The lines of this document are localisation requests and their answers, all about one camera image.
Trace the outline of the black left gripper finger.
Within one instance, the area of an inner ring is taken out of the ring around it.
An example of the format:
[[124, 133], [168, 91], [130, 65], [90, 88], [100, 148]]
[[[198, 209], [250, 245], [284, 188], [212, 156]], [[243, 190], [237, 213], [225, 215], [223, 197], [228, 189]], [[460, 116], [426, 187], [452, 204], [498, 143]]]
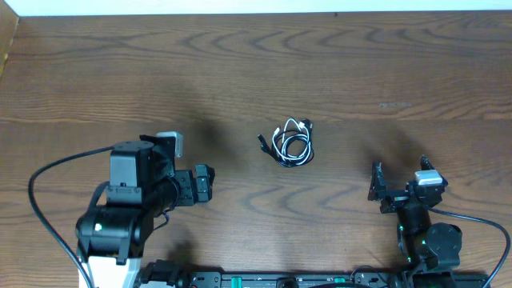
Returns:
[[209, 178], [197, 178], [198, 202], [208, 202], [212, 199], [213, 183]]
[[215, 177], [215, 171], [214, 168], [205, 165], [205, 164], [197, 164], [195, 166], [196, 176], [198, 178], [208, 178], [208, 179], [214, 179]]

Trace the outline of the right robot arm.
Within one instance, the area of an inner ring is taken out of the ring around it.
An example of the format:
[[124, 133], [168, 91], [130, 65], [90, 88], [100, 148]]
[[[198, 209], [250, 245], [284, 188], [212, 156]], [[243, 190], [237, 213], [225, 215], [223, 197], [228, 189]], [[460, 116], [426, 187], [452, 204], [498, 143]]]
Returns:
[[380, 202], [381, 213], [398, 217], [398, 245], [410, 268], [396, 277], [394, 285], [456, 287], [453, 268], [460, 265], [462, 231], [448, 223], [433, 223], [429, 214], [442, 201], [448, 181], [426, 156], [421, 156], [420, 166], [403, 189], [391, 190], [382, 164], [374, 162], [368, 199]]

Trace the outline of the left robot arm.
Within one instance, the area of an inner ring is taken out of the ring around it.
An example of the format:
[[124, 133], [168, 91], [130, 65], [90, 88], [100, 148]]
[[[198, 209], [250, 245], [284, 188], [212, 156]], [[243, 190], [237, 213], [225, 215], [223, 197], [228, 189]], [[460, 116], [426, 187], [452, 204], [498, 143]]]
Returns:
[[177, 170], [182, 143], [179, 133], [161, 132], [114, 145], [110, 179], [97, 187], [76, 223], [81, 287], [190, 286], [190, 272], [172, 262], [141, 265], [156, 218], [212, 198], [214, 168]]

